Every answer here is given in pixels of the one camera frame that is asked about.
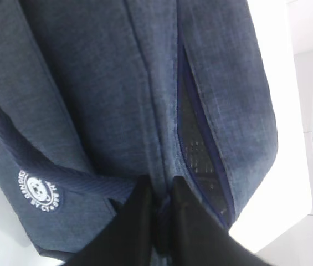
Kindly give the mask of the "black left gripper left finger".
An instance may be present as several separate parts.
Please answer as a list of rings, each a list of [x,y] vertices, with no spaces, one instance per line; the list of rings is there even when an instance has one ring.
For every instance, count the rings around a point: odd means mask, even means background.
[[[150,265],[152,205],[150,179],[141,177],[116,217],[66,264]]]

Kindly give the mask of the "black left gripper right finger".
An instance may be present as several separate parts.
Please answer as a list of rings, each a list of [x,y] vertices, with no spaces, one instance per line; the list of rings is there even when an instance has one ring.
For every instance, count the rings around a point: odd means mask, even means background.
[[[213,220],[181,176],[172,189],[171,254],[174,265],[264,265]]]

